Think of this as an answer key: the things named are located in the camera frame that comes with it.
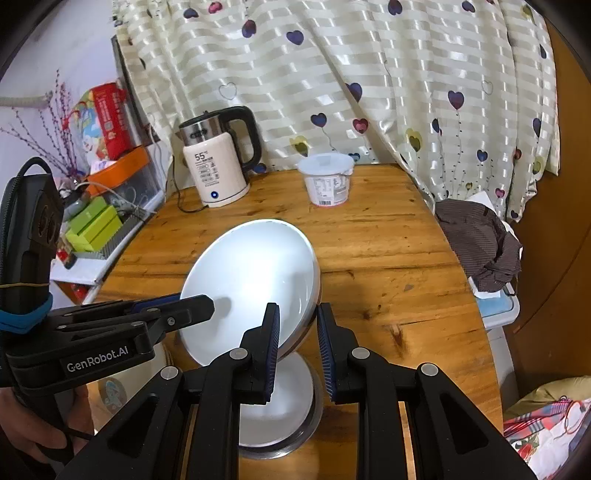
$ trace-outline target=plaid fabric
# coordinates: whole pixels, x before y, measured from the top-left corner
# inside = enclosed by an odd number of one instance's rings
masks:
[[[572,400],[559,400],[538,410],[521,415],[503,424],[503,436],[514,442],[529,437],[540,430],[551,430],[557,423],[561,422],[569,408],[577,402]]]
[[[447,199],[435,205],[435,215],[478,290],[499,291],[521,271],[521,244],[490,208]]]

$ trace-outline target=colorful blanket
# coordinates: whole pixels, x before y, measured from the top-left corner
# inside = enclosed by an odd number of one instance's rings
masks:
[[[504,423],[504,436],[539,480],[551,480],[591,423],[591,398],[566,397]]]

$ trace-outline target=black gripper frame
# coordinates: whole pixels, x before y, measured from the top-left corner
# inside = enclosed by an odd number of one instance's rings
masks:
[[[270,400],[278,328],[279,307],[269,303],[262,325],[244,333],[243,350],[185,373],[165,367],[57,479],[173,480],[182,472],[187,479],[236,480],[240,404]]]
[[[357,480],[405,480],[398,402],[405,404],[417,480],[535,480],[495,426],[443,371],[388,363],[318,307],[324,380],[335,403],[359,404]]]

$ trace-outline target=wooden cabinet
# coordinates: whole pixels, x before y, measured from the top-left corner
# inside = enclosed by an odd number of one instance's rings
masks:
[[[551,380],[591,375],[591,84],[550,27],[557,69],[561,169],[538,182],[523,220],[518,297],[505,328],[521,394]]]

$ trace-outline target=curtain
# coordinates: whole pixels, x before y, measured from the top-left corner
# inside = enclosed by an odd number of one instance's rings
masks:
[[[513,220],[558,173],[553,52],[523,1],[115,0],[113,16],[182,186],[179,123],[232,105],[267,170],[337,150],[398,163],[429,203],[485,191]]]

